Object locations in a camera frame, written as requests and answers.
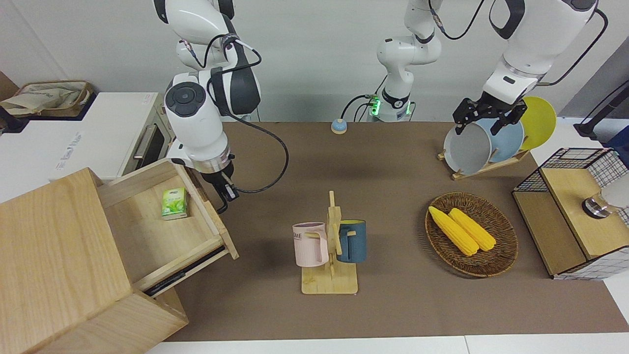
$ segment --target black cable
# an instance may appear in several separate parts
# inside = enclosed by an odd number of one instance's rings
[[[410,118],[408,118],[408,121],[410,122],[411,119],[413,119],[413,115],[415,114],[415,110],[417,109],[417,103],[415,101],[411,101],[411,103],[409,103],[409,104],[413,105],[413,111],[411,112]]]
[[[205,48],[205,56],[204,56],[204,59],[203,59],[203,65],[201,65],[201,62],[199,61],[199,59],[197,59],[196,55],[194,56],[194,60],[196,60],[197,64],[199,64],[200,67],[205,69],[205,67],[208,65],[208,54],[209,54],[210,48],[212,47],[212,44],[214,43],[215,40],[217,40],[219,38],[223,38],[223,37],[225,37],[225,35],[217,35],[214,38],[212,38],[211,41],[209,41],[208,46]]]
[[[346,105],[345,108],[343,108],[343,113],[341,113],[341,119],[343,119],[343,117],[345,116],[345,112],[347,111],[347,108],[350,108],[350,106],[352,105],[352,103],[356,102],[357,100],[361,99],[361,98],[371,98],[370,95],[368,94],[362,94],[360,96],[356,96],[354,98],[352,98]]]
[[[221,70],[218,73],[221,74],[221,75],[224,75],[224,74],[226,74],[228,72],[234,72],[234,71],[246,69],[248,67],[253,67],[253,66],[256,66],[256,65],[260,64],[262,62],[262,56],[260,55],[260,53],[258,53],[255,49],[251,49],[251,51],[253,53],[255,53],[255,55],[257,55],[258,61],[256,61],[253,64],[247,64],[247,65],[243,65],[243,66],[236,66],[236,67],[233,67],[231,69]],[[208,96],[210,97],[210,99],[212,99],[212,102],[214,103],[214,105],[216,105],[216,100],[214,99],[214,97],[212,97],[212,94],[210,93],[210,90],[209,90],[209,86],[210,86],[211,83],[212,83],[212,78],[210,78],[208,80],[208,83],[206,84],[205,88],[208,91]],[[284,173],[286,172],[286,169],[288,168],[288,162],[290,160],[290,154],[288,153],[288,147],[286,147],[286,144],[284,143],[284,141],[282,139],[280,139],[280,137],[278,137],[277,135],[273,134],[272,132],[269,132],[268,130],[266,130],[266,129],[262,128],[262,127],[259,127],[259,126],[255,125],[253,123],[250,123],[250,122],[248,122],[246,120],[243,120],[242,118],[236,117],[229,110],[227,111],[227,115],[229,115],[230,117],[234,118],[237,122],[243,123],[244,125],[246,125],[248,127],[257,129],[257,130],[259,130],[259,131],[261,131],[261,132],[271,136],[273,139],[277,140],[280,143],[280,145],[282,146],[282,148],[284,149],[284,154],[286,156],[286,158],[284,160],[284,167],[282,168],[282,171],[279,173],[277,178],[273,182],[269,183],[268,185],[266,185],[266,186],[264,186],[262,188],[256,189],[256,190],[244,190],[244,189],[238,188],[235,185],[233,185],[232,187],[235,190],[237,190],[237,191],[239,191],[241,193],[246,193],[246,194],[260,193],[262,191],[266,191],[267,189],[273,187],[279,180],[282,179],[282,177],[284,176]]]
[[[474,12],[474,15],[472,16],[472,19],[470,21],[470,23],[467,25],[467,28],[465,29],[465,31],[457,37],[451,37],[448,33],[446,33],[445,28],[443,27],[443,23],[441,21],[441,18],[439,17],[439,15],[437,14],[437,12],[435,11],[435,9],[432,7],[432,1],[428,0],[428,7],[430,8],[430,13],[433,15],[433,18],[435,19],[435,24],[437,24],[437,27],[439,27],[439,30],[441,30],[441,33],[443,33],[444,36],[446,36],[446,38],[450,39],[450,40],[459,40],[461,38],[463,38],[463,36],[465,36],[467,34],[467,32],[470,30],[470,28],[472,28],[472,25],[474,24],[474,21],[476,20],[476,16],[478,16],[478,12],[481,11],[481,7],[482,4],[485,2],[485,0],[481,0],[481,2],[478,4],[478,7],[476,8],[476,12]]]
[[[624,85],[626,85],[626,84],[628,84],[628,83],[629,83],[629,80],[627,80],[627,81],[623,82],[622,84],[620,84],[620,86],[618,86],[616,89],[614,89],[614,91],[610,92],[607,96],[605,96],[605,98],[603,98],[603,100],[601,100],[601,101],[598,103],[598,105],[596,105],[596,107],[594,107],[594,109],[592,109],[592,110],[590,111],[590,113],[588,113],[588,114],[587,114],[587,115],[583,118],[583,120],[581,121],[581,123],[580,123],[580,124],[583,124],[583,123],[586,121],[586,119],[588,119],[588,118],[589,118],[589,116],[591,116],[591,115],[592,115],[592,113],[594,113],[594,111],[596,111],[596,110],[597,110],[597,109],[598,109],[598,108],[599,108],[599,107],[600,107],[600,106],[601,106],[601,105],[602,105],[605,101],[607,101],[607,100],[611,97],[611,95],[612,95],[612,94],[615,94],[615,93],[616,93],[619,89],[621,89]]]
[[[570,69],[568,69],[563,75],[561,75],[560,78],[558,78],[556,81],[553,81],[552,83],[539,83],[537,84],[537,86],[555,86],[556,84],[560,83],[561,80],[563,80],[566,76],[568,76],[568,74],[570,74],[570,72],[579,64],[581,59],[583,59],[587,55],[590,49],[592,49],[592,47],[596,44],[596,42],[598,42],[598,40],[603,36],[603,34],[605,33],[605,30],[607,30],[607,26],[609,25],[610,21],[609,19],[607,19],[607,16],[605,15],[605,13],[602,12],[600,9],[594,9],[594,12],[599,14],[599,16],[603,19],[603,28],[598,33],[598,36],[594,38],[592,43],[590,43],[590,45],[581,54],[581,56],[577,59],[577,61],[575,61],[574,64],[570,67]]]
[[[374,94],[378,94],[378,90],[380,90],[380,88],[382,87],[382,85],[384,85],[384,81],[387,81],[387,77],[389,76],[389,74],[386,74],[384,76],[384,79],[382,79],[382,82],[380,83],[380,85],[378,85],[378,88],[374,91]],[[362,110],[362,113],[360,114],[360,118],[358,119],[358,121],[360,122],[362,120],[362,117],[364,117],[365,112],[369,109],[369,107],[365,107],[364,110]]]
[[[363,103],[362,105],[358,106],[358,108],[356,108],[356,112],[354,113],[354,120],[353,120],[354,122],[356,122],[356,117],[358,116],[358,111],[360,111],[360,107],[362,107],[362,106],[369,106],[369,103]]]

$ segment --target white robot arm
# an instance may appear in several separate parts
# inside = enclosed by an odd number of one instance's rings
[[[221,116],[244,115],[256,109],[260,86],[251,67],[261,59],[249,64],[245,48],[253,48],[240,41],[229,16],[220,12],[233,16],[231,1],[154,3],[160,19],[181,37],[177,45],[179,58],[198,70],[176,75],[166,90],[166,114],[177,136],[167,157],[199,171],[223,200],[218,210],[223,212],[238,192],[229,180],[234,172],[234,156]]]
[[[435,0],[433,6],[438,9],[441,2]],[[441,55],[428,0],[409,0],[404,24],[413,35],[387,38],[378,46],[378,60],[387,69],[387,79],[372,115],[383,122],[397,122],[408,112],[415,77],[407,67],[435,62]]]
[[[553,62],[592,18],[598,0],[503,0],[509,17],[503,27],[489,21],[508,47],[478,101],[464,99],[454,111],[457,133],[481,118],[498,118],[492,134],[515,124],[526,111],[522,97],[537,86]]]

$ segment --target brown table mat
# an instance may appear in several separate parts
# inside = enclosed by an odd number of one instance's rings
[[[451,336],[629,331],[603,282],[551,280],[511,196],[535,168],[522,162],[452,181],[437,161],[450,123],[263,123],[291,152],[285,177],[242,195],[222,215],[240,259],[223,257],[176,286],[190,324],[171,341]],[[278,143],[225,124],[241,188],[275,178]],[[325,221],[328,190],[345,219],[367,221],[368,258],[357,295],[303,295],[291,226]],[[211,187],[210,194],[215,194]],[[430,201],[450,191],[484,197],[509,218],[520,242],[514,267],[470,280],[423,249]]]

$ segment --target corn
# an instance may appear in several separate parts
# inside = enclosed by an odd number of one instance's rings
[[[456,221],[456,223],[463,228],[463,230],[467,231],[469,236],[471,236],[478,246],[483,251],[489,251],[496,245],[496,239],[490,235],[487,230],[483,229],[474,219],[467,216],[461,210],[457,208],[453,208],[448,214],[452,220]]]
[[[446,213],[435,207],[428,207],[428,210],[435,223],[437,223],[437,226],[464,255],[472,256],[478,252],[478,244],[476,241]]]

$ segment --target woven basket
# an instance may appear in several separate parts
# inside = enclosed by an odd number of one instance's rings
[[[496,239],[492,250],[479,250],[473,256],[466,256],[439,229],[430,213],[426,212],[428,240],[439,257],[452,268],[466,275],[486,278],[502,274],[513,266],[518,257],[518,238],[509,220],[492,203],[470,193],[453,192],[434,199],[430,206],[446,214],[455,207],[459,208]]]

